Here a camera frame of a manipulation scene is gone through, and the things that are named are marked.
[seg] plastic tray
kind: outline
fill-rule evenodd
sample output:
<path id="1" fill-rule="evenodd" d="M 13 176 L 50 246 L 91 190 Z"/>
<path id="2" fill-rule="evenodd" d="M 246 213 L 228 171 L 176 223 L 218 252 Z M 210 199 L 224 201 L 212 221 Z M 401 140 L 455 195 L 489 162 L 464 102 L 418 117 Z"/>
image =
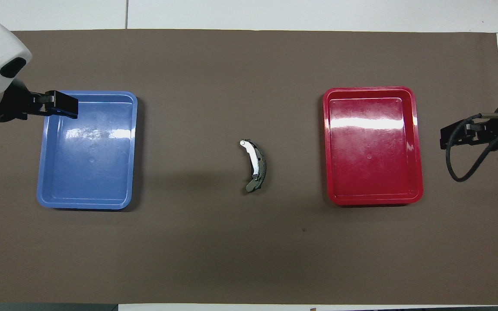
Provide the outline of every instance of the plastic tray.
<path id="1" fill-rule="evenodd" d="M 137 99 L 120 91 L 62 91 L 78 118 L 45 118 L 38 201 L 45 207 L 118 210 L 132 197 Z"/>
<path id="2" fill-rule="evenodd" d="M 407 87 L 326 92 L 328 196 L 338 205 L 403 205 L 423 193 L 415 96 Z"/>

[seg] looped black cable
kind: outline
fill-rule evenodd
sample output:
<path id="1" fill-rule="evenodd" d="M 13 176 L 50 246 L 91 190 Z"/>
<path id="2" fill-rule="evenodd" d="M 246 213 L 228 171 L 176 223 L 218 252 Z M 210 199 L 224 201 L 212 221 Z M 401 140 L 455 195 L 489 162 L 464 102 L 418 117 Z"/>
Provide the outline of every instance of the looped black cable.
<path id="1" fill-rule="evenodd" d="M 476 162 L 474 162 L 472 167 L 468 170 L 468 172 L 466 172 L 466 174 L 464 174 L 464 176 L 458 177 L 453 171 L 453 166 L 451 165 L 451 147 L 453 146 L 457 133 L 460 130 L 462 130 L 462 128 L 464 128 L 466 124 L 469 124 L 472 120 L 481 117 L 482 114 L 475 114 L 474 116 L 465 118 L 464 120 L 462 120 L 462 122 L 460 122 L 460 124 L 458 124 L 458 126 L 453 130 L 451 136 L 449 137 L 449 141 L 447 142 L 447 148 L 445 149 L 445 162 L 447 163 L 447 170 L 449 171 L 449 174 L 455 181 L 462 182 L 470 178 L 476 172 L 476 169 L 480 167 L 481 163 L 485 160 L 488 154 L 493 150 L 494 146 L 498 144 L 498 135 L 497 135 L 496 138 L 488 144 L 488 146 L 484 149 L 484 151 L 480 154 L 478 159 L 476 159 Z"/>

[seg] robotic arm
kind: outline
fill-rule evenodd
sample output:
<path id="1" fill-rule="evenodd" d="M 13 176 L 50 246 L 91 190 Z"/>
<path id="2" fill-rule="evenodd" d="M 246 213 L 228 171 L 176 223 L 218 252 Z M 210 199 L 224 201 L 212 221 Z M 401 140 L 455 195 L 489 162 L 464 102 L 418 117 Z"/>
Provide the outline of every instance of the robotic arm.
<path id="1" fill-rule="evenodd" d="M 26 46 L 0 24 L 0 122 L 15 118 L 26 120 L 29 114 L 77 118 L 77 99 L 58 91 L 30 92 L 15 79 L 31 59 L 32 54 Z"/>
<path id="2" fill-rule="evenodd" d="M 489 119 L 483 122 L 474 122 L 476 119 Z M 451 165 L 451 147 L 461 144 L 484 144 L 488 146 L 480 154 L 476 162 L 472 165 L 468 173 L 458 177 Z M 475 114 L 464 120 L 455 122 L 441 129 L 441 139 L 439 140 L 441 149 L 445 150 L 445 161 L 449 174 L 455 181 L 466 181 L 476 169 L 481 165 L 487 155 L 494 150 L 498 150 L 498 108 L 493 113 Z"/>

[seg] brown mat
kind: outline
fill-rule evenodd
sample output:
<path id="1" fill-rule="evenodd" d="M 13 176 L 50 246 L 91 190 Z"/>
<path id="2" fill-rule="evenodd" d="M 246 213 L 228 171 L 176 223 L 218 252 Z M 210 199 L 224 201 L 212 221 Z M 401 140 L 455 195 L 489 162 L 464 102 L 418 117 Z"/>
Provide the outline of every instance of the brown mat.
<path id="1" fill-rule="evenodd" d="M 140 110 L 127 213 L 41 207 L 43 118 L 0 124 L 0 301 L 498 305 L 498 152 L 456 183 L 438 147 L 439 128 L 498 106 L 494 34 L 17 35 L 30 90 L 128 90 Z M 336 207 L 322 94 L 386 85 L 415 92 L 424 196 Z M 249 195 L 242 138 L 269 168 Z M 455 149 L 459 173 L 480 152 Z"/>

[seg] red tray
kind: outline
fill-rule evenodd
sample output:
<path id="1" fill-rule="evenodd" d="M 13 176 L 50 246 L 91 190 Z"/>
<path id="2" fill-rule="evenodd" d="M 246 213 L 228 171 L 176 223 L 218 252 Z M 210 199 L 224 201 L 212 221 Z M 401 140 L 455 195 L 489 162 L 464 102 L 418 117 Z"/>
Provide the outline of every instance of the red tray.
<path id="1" fill-rule="evenodd" d="M 338 205 L 402 205 L 423 193 L 415 95 L 407 87 L 324 94 L 328 196 Z"/>

